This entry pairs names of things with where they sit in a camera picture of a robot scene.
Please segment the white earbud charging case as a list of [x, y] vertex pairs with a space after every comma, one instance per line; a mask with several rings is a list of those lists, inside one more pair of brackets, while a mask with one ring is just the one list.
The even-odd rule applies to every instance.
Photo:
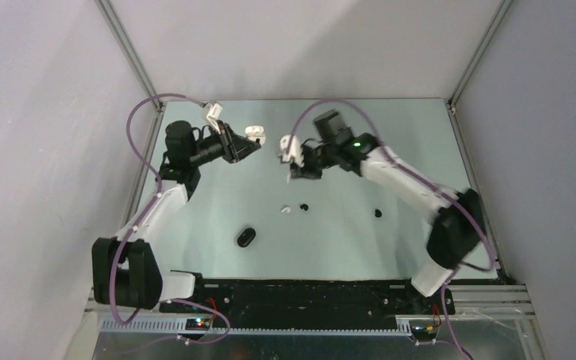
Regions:
[[244, 129], [244, 133], [248, 140], [258, 143], [261, 146], [266, 142], [265, 128], [261, 125], [251, 125]]

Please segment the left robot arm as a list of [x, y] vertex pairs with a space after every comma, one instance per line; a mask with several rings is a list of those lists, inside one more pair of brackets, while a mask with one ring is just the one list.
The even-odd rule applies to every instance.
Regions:
[[200, 167], [218, 158], [230, 164], [261, 149], [264, 128], [246, 127], [235, 133], [222, 121], [210, 126], [208, 136], [187, 121], [165, 129], [166, 150], [150, 200], [111, 238], [97, 239], [91, 249], [94, 300], [103, 305], [151, 310], [178, 299], [189, 312], [201, 311], [207, 292], [196, 285], [197, 275], [167, 270], [157, 243], [170, 221], [193, 196]]

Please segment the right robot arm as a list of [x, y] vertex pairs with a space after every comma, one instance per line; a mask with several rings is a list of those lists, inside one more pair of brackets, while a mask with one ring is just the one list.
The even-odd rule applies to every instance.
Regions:
[[430, 225], [429, 259], [412, 276], [406, 303], [417, 314], [428, 312], [437, 302], [439, 288], [487, 239], [479, 194], [472, 188], [456, 191], [436, 184], [383, 145], [375, 133], [354, 134], [335, 109], [313, 123], [318, 145], [309, 146], [293, 133], [279, 141], [279, 158], [289, 164], [289, 177], [318, 180], [324, 170], [339, 167], [393, 191], [416, 210]]

